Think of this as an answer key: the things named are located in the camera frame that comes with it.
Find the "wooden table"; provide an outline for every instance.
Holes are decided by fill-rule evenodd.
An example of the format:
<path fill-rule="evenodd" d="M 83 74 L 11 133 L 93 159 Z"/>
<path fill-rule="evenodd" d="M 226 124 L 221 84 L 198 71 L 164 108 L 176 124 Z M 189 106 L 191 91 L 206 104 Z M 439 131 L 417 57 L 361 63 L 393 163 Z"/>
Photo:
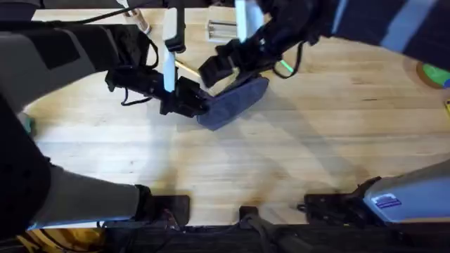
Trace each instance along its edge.
<path fill-rule="evenodd" d="M 34 19 L 79 20 L 105 12 L 38 11 Z M 143 13 L 162 55 L 163 10 Z M 233 10 L 186 11 L 187 51 L 178 57 L 193 67 L 214 54 L 216 45 L 205 41 L 207 19 L 233 20 Z M 124 20 L 119 15 L 101 22 Z M 293 64 L 294 52 L 285 59 Z M 36 142 L 54 163 L 144 184 L 155 194 L 187 193 L 191 225 L 236 222 L 241 205 L 261 206 L 263 217 L 276 223 L 298 223 L 304 217 L 293 207 L 305 193 L 349 191 L 374 176 L 450 158 L 442 103 L 449 94 L 424 86 L 414 69 L 412 60 L 382 48 L 322 39 L 305 47 L 299 74 L 282 80 L 266 73 L 271 83 L 263 99 L 215 132 L 194 119 L 159 115 L 156 101 L 122 107 L 124 93 L 108 91 L 105 73 L 27 111 L 37 120 Z"/>

